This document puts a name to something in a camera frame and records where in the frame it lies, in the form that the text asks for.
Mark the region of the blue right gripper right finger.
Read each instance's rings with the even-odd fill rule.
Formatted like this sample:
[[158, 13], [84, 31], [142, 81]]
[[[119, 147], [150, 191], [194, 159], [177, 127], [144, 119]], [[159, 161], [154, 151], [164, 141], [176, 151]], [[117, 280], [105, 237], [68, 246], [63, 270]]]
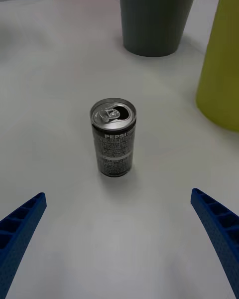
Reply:
[[239, 297], [239, 217], [215, 199], [194, 188], [191, 205], [217, 253], [236, 298]]

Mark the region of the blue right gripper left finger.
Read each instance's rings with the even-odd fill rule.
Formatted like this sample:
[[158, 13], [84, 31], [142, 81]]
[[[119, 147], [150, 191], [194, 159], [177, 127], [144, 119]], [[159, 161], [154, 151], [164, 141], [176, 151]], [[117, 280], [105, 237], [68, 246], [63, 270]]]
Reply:
[[47, 207], [41, 192], [0, 222], [0, 298], [7, 296], [20, 262]]

